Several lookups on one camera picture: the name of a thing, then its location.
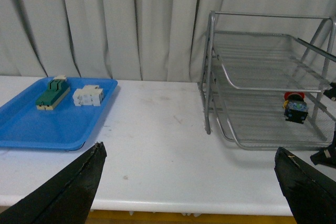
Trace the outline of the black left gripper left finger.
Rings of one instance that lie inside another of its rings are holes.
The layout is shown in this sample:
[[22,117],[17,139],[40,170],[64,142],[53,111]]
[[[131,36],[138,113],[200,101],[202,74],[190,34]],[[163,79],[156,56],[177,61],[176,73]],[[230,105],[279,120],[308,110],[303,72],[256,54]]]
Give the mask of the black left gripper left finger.
[[35,191],[1,213],[1,223],[85,223],[107,152],[96,143]]

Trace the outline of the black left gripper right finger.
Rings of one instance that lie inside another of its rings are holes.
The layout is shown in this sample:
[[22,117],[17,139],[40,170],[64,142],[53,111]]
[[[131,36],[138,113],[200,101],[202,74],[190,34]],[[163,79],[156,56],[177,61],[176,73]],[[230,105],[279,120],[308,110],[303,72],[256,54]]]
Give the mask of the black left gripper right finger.
[[335,181],[283,147],[275,173],[296,223],[335,223]]

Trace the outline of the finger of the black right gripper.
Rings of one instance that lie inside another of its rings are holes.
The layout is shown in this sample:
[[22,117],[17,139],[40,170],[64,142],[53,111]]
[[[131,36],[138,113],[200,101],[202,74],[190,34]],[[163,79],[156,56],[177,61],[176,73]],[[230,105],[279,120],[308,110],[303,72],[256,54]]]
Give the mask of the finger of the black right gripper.
[[310,156],[315,165],[324,165],[335,168],[335,147],[323,148],[319,152]]
[[336,100],[336,83],[332,82],[330,83],[331,88],[329,90],[325,90],[323,95],[325,95],[327,98],[329,98],[332,101]]

